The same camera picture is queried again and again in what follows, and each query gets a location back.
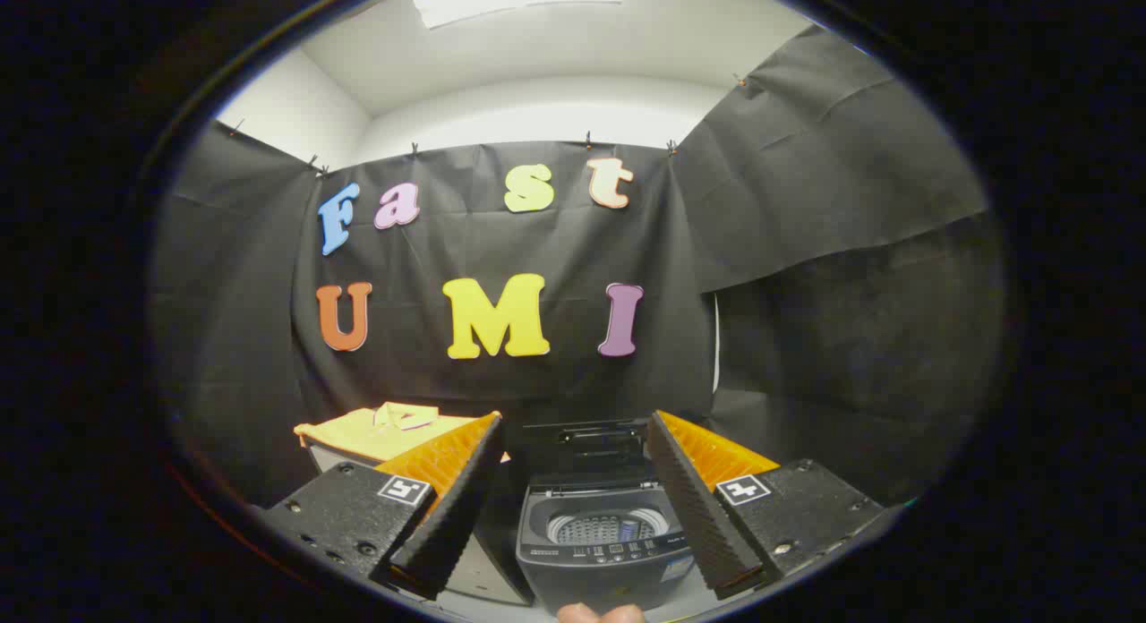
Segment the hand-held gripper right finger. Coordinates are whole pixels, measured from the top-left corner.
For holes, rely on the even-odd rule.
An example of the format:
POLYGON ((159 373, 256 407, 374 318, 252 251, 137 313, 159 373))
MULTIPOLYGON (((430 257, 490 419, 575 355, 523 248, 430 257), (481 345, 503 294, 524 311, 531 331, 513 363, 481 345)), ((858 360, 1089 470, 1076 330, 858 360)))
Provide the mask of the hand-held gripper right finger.
POLYGON ((884 505, 813 459, 782 465, 664 411, 646 428, 656 476, 720 599, 802 573, 884 518, 884 505))

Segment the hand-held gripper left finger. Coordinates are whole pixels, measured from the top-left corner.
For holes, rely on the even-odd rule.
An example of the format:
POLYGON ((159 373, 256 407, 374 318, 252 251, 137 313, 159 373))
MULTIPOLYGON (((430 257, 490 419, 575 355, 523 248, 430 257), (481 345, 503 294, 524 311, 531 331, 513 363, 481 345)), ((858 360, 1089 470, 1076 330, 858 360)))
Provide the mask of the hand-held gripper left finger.
POLYGON ((432 600, 446 589, 504 454, 500 412, 379 465, 340 462, 261 516, 312 560, 432 600))

